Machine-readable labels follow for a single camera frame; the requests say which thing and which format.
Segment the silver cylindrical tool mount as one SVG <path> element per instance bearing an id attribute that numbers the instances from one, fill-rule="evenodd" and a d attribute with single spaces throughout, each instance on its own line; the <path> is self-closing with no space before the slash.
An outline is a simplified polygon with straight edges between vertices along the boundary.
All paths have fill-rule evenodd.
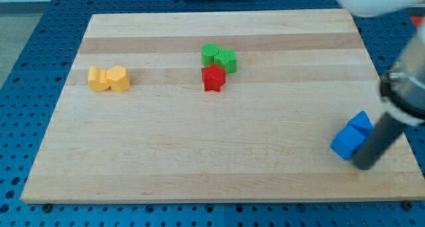
<path id="1" fill-rule="evenodd" d="M 424 124 L 424 23 L 381 80 L 386 112 L 409 125 Z"/>

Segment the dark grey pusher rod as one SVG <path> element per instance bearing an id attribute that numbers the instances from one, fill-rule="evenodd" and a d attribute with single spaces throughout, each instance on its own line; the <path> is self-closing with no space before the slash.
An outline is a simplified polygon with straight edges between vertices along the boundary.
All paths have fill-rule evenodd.
<path id="1" fill-rule="evenodd" d="M 357 149 L 352 163 L 360 170 L 371 169 L 390 146 L 404 133 L 406 124 L 384 113 L 375 123 L 366 141 Z"/>

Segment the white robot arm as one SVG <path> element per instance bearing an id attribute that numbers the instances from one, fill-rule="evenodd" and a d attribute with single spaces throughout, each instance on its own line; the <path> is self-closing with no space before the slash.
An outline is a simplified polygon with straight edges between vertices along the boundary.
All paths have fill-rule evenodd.
<path id="1" fill-rule="evenodd" d="M 376 17 L 423 1 L 337 0 L 358 17 Z M 361 170 L 373 167 L 408 126 L 424 125 L 424 23 L 381 78 L 380 95 L 386 111 L 351 158 Z"/>

